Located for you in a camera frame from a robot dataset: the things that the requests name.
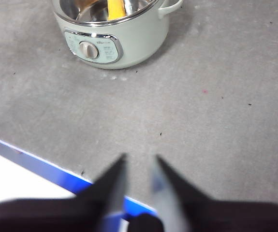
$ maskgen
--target white surface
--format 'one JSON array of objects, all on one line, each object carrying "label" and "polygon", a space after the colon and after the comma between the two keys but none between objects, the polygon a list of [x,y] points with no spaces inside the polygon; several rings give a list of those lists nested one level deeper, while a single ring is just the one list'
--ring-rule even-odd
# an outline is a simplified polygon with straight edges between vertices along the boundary
[{"label": "white surface", "polygon": [[0,156],[0,202],[15,198],[67,198],[68,190]]}]

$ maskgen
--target yellow utensil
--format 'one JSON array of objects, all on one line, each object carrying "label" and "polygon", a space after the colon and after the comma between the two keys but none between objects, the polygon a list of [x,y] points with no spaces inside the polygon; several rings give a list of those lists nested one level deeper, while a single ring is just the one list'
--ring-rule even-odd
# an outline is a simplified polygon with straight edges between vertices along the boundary
[{"label": "yellow utensil", "polygon": [[108,20],[126,16],[123,0],[108,0]]}]

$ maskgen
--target stainless steel inner pot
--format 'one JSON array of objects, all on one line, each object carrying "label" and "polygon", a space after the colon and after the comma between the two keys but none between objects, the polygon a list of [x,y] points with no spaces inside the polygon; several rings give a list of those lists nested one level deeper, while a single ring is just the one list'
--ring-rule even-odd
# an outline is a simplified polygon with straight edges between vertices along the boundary
[{"label": "stainless steel inner pot", "polygon": [[126,16],[108,20],[107,0],[52,0],[55,12],[75,23],[112,23],[139,15],[158,0],[124,0]]}]

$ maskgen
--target blue tape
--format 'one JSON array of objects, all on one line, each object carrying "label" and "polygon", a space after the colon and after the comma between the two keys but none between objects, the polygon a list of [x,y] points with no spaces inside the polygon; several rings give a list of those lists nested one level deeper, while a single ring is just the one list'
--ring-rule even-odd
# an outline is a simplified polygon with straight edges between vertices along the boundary
[{"label": "blue tape", "polygon": [[[92,185],[90,181],[1,140],[0,155],[74,194]],[[130,197],[125,197],[124,208],[126,220],[142,213],[156,215],[154,209]]]}]

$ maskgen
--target silver trim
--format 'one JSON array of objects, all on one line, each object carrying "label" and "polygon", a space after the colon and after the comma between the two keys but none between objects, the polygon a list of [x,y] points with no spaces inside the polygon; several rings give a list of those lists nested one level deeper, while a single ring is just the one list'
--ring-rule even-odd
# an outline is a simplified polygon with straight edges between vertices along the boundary
[{"label": "silver trim", "polygon": [[99,22],[78,22],[77,20],[74,20],[74,19],[71,19],[71,18],[68,18],[68,17],[65,17],[59,13],[57,13],[55,10],[54,10],[54,13],[60,17],[61,19],[69,22],[69,23],[72,23],[72,24],[75,24],[75,25],[80,25],[80,26],[86,26],[86,27],[106,27],[106,26],[111,26],[111,25],[116,25],[116,24],[119,24],[119,23],[124,23],[126,21],[129,21],[131,19],[134,19],[140,15],[142,15],[143,13],[145,13],[146,11],[148,11],[151,7],[153,7],[159,0],[154,0],[153,2],[151,2],[149,5],[147,5],[146,7],[142,8],[141,10],[131,14],[131,15],[127,15],[125,17],[122,17],[122,18],[119,18],[119,19],[114,19],[114,20],[109,20],[109,21],[99,21]]},{"label": "silver trim", "polygon": [[64,32],[63,32],[64,37],[66,37],[65,36],[65,32],[68,32],[68,33],[71,33],[71,34],[74,34],[74,35],[82,35],[82,36],[87,36],[87,37],[92,37],[92,38],[109,39],[109,40],[112,40],[113,43],[115,44],[115,47],[117,49],[117,58],[114,61],[111,61],[111,62],[108,62],[108,63],[100,63],[100,62],[95,62],[95,61],[91,61],[91,60],[82,59],[75,52],[73,52],[71,50],[71,48],[69,47],[69,45],[67,44],[69,49],[70,49],[70,51],[73,53],[73,55],[75,55],[76,57],[80,58],[83,61],[86,61],[86,62],[89,62],[89,63],[94,63],[94,64],[112,64],[112,63],[118,62],[122,58],[122,56],[124,54],[123,48],[122,48],[118,38],[116,36],[114,36],[114,35],[110,35],[110,34],[97,34],[97,33],[93,33],[92,34],[92,33],[84,33],[84,32],[79,32],[79,31],[73,31],[73,30],[70,30],[70,29],[65,29]]}]

